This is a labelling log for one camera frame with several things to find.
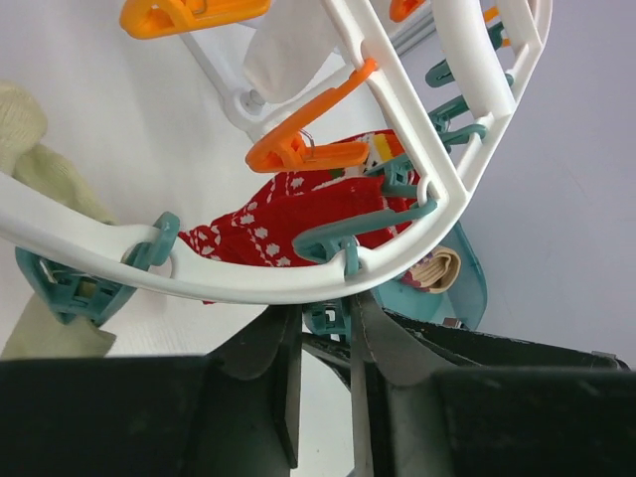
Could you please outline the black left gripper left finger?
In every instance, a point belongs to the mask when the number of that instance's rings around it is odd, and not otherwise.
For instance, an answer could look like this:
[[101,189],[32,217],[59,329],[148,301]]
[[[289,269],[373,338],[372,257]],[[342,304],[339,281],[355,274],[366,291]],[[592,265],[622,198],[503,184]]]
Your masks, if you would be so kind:
[[302,313],[270,306],[205,356],[9,361],[5,476],[286,476]]

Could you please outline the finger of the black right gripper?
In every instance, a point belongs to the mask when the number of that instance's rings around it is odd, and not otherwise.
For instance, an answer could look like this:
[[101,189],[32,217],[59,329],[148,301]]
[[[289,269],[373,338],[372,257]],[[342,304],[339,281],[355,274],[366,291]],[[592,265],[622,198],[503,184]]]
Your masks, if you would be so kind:
[[303,349],[340,375],[364,362],[386,378],[427,378],[452,367],[629,369],[613,355],[417,322],[378,307],[355,308],[352,322],[350,345],[305,333]]

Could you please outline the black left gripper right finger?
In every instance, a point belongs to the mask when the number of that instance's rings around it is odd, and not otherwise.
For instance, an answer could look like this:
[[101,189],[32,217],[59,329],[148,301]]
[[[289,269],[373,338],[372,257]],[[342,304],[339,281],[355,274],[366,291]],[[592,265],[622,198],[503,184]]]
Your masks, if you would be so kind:
[[[350,300],[378,307],[370,293]],[[351,374],[359,476],[631,476],[635,373],[452,367]]]

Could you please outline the striped pink purple sock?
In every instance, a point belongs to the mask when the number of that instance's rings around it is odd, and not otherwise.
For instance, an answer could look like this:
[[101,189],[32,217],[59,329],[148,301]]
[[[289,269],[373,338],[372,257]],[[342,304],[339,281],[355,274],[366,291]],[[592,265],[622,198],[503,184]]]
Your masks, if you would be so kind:
[[412,265],[399,281],[422,292],[440,294],[453,285],[460,269],[460,255],[451,248],[439,245]]

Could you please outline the white round clip hanger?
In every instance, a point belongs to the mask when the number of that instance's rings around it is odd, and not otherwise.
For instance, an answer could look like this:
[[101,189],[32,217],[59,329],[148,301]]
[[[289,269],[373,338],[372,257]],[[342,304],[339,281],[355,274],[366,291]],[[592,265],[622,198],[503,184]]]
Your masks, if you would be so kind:
[[548,38],[549,1],[501,1],[516,60],[497,63],[475,1],[436,1],[436,28],[474,122],[438,126],[417,99],[368,1],[322,5],[353,63],[247,153],[270,180],[242,208],[182,231],[162,215],[119,226],[73,165],[44,147],[46,117],[1,88],[1,234],[34,289],[37,317],[14,339],[52,334],[57,356],[101,356],[103,330],[137,288],[207,303],[313,305],[412,271],[465,211]]

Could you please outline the cream sock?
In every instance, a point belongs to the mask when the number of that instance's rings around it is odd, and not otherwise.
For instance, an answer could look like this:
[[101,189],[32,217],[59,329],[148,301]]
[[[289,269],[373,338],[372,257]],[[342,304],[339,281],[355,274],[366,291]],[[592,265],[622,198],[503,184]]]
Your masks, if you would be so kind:
[[1,352],[1,359],[103,358],[116,335],[79,316],[63,324],[34,292]]
[[1,82],[1,172],[98,222],[116,218],[98,200],[73,162],[42,143],[48,119],[25,89]]

